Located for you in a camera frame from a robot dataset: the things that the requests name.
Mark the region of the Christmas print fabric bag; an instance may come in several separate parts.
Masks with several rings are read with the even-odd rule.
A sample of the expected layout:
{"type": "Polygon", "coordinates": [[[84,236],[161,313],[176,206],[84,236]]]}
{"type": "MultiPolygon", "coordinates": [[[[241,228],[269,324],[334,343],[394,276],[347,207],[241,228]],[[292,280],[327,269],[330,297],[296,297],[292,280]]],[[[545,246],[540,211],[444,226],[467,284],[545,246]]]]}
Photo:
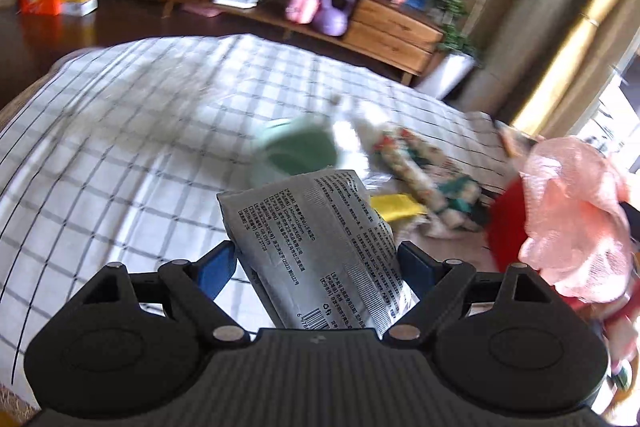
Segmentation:
{"type": "Polygon", "coordinates": [[[483,187],[439,147],[404,127],[381,132],[375,150],[417,202],[448,230],[479,232],[487,218],[483,187]]]}

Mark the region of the yellow cloth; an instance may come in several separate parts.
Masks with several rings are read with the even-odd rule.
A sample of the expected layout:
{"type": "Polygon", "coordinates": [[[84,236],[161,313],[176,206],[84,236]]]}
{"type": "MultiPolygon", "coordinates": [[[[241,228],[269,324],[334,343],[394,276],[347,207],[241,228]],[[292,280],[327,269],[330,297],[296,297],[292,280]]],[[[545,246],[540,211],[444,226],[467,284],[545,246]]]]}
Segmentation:
{"type": "Polygon", "coordinates": [[[427,214],[427,209],[420,202],[404,193],[372,195],[370,204],[386,222],[395,222],[427,214]]]}

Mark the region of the red cardboard box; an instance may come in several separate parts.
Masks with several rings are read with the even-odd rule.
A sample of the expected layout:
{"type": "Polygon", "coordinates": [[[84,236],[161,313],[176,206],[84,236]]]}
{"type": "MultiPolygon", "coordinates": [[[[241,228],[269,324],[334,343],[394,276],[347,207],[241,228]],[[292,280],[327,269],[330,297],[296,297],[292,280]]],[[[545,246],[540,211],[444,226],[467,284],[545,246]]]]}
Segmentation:
{"type": "MultiPolygon", "coordinates": [[[[525,232],[526,211],[523,183],[520,178],[512,182],[489,209],[486,228],[488,248],[494,257],[499,272],[506,271],[511,263],[518,261],[522,245],[527,239],[525,232]]],[[[601,321],[608,344],[615,352],[614,359],[621,359],[634,350],[639,340],[639,254],[634,255],[636,273],[620,298],[612,303],[583,303],[577,298],[563,297],[583,319],[601,321]]]]}

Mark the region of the grey printed plastic packet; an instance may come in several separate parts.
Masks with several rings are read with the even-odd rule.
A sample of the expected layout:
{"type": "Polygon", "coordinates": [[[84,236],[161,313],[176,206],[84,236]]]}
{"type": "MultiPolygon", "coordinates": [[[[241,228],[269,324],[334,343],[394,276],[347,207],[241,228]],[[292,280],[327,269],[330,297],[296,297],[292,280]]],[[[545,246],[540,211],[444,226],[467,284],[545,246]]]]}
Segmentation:
{"type": "Polygon", "coordinates": [[[392,229],[355,171],[291,176],[218,202],[274,325],[383,334],[412,308],[392,229]]]}

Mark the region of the white checkered tablecloth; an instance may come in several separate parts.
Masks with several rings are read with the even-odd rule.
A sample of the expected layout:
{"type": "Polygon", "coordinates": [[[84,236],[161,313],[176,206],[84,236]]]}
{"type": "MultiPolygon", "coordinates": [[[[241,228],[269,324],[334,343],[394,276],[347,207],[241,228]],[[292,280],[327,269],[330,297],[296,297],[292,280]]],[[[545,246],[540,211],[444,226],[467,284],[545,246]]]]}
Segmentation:
{"type": "Polygon", "coordinates": [[[1,382],[26,402],[25,350],[107,262],[134,272],[224,239],[271,121],[340,108],[440,147],[486,190],[513,169],[489,117],[370,70],[250,35],[143,39],[56,63],[1,127],[1,382]]]}

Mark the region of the mint green ceramic mug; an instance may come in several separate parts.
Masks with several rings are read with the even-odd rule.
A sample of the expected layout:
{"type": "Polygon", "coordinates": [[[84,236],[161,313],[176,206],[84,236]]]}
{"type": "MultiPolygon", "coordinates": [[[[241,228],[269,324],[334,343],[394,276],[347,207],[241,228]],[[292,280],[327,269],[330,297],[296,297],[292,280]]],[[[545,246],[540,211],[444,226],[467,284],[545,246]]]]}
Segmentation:
{"type": "Polygon", "coordinates": [[[328,117],[305,114],[273,120],[250,142],[250,185],[335,167],[338,158],[328,117]]]}

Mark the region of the purple kettlebell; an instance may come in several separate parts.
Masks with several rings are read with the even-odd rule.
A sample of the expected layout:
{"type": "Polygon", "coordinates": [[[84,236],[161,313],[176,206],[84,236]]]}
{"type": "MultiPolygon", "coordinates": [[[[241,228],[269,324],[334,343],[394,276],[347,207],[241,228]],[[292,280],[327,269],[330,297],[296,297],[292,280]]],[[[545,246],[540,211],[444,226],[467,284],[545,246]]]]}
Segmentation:
{"type": "Polygon", "coordinates": [[[312,27],[329,37],[341,37],[347,30],[349,17],[357,0],[320,0],[320,9],[312,27]]]}

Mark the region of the pink toy case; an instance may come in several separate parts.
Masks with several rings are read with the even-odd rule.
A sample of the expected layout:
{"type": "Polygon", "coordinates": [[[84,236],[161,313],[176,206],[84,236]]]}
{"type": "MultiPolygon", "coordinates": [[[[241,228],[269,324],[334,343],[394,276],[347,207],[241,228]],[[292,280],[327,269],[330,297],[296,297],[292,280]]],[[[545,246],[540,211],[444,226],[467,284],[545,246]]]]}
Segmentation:
{"type": "Polygon", "coordinates": [[[320,0],[290,0],[285,17],[292,23],[309,25],[318,12],[320,0]]]}

